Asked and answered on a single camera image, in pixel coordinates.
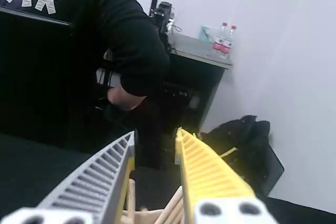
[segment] desk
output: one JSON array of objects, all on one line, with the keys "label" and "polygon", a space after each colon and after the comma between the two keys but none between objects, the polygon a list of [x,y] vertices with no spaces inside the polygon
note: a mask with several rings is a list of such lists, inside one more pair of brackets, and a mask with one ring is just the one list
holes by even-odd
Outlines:
[{"label": "desk", "polygon": [[229,59],[223,59],[213,55],[213,44],[188,37],[185,35],[171,33],[169,34],[169,43],[173,45],[173,54],[190,58],[214,66],[230,69],[232,63]]},{"label": "desk", "polygon": [[[183,126],[191,132],[198,132],[212,104],[224,71],[232,67],[229,59],[211,55],[212,44],[181,34],[169,34],[172,44],[171,67],[164,79],[165,89],[172,87],[171,97],[164,98],[165,118],[171,118],[175,127]],[[173,96],[187,93],[189,101],[179,105]]]}]

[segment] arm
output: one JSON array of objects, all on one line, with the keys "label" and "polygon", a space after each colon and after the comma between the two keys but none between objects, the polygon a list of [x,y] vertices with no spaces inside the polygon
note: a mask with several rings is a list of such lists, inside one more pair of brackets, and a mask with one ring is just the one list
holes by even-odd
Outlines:
[{"label": "arm", "polygon": [[158,32],[136,0],[97,0],[97,26],[113,52],[121,86],[111,103],[134,109],[160,83],[169,67]]}]

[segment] black chair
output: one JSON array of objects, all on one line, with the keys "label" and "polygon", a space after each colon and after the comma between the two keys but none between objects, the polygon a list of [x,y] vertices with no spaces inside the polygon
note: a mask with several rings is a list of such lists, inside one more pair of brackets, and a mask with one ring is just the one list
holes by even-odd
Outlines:
[{"label": "black chair", "polygon": [[68,137],[75,43],[71,24],[0,7],[0,131]]}]

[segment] black table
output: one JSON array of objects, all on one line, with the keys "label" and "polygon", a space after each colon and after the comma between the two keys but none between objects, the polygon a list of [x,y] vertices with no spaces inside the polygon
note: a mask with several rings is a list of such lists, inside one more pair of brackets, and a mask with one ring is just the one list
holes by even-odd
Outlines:
[{"label": "black table", "polygon": [[[67,175],[90,157],[0,134],[0,217],[20,207],[35,207]],[[178,167],[159,171],[137,167],[136,205],[164,208],[181,184]],[[336,216],[283,200],[262,198],[280,224],[336,223]]]}]

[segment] wooden stick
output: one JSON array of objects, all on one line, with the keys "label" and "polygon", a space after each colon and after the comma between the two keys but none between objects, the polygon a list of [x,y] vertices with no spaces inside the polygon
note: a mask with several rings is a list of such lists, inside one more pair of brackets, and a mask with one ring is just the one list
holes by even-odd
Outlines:
[{"label": "wooden stick", "polygon": [[182,198],[182,186],[180,186],[171,200],[168,202],[167,206],[164,208],[158,219],[156,220],[155,224],[163,224],[163,222],[167,219],[168,215],[172,212],[176,204]]},{"label": "wooden stick", "polygon": [[135,224],[135,181],[132,179],[128,182],[127,211],[128,217]]},{"label": "wooden stick", "polygon": [[171,224],[179,216],[181,212],[183,212],[183,198],[181,198],[180,201],[176,204],[176,206],[171,211],[164,224]]},{"label": "wooden stick", "polygon": [[179,224],[179,223],[181,223],[183,215],[184,215],[184,210],[183,210],[183,207],[182,207],[181,211],[178,213],[178,215],[176,216],[176,218],[172,222],[172,224]]},{"label": "wooden stick", "polygon": [[183,212],[183,216],[182,216],[180,224],[185,224],[185,214],[184,214],[184,212]]}]

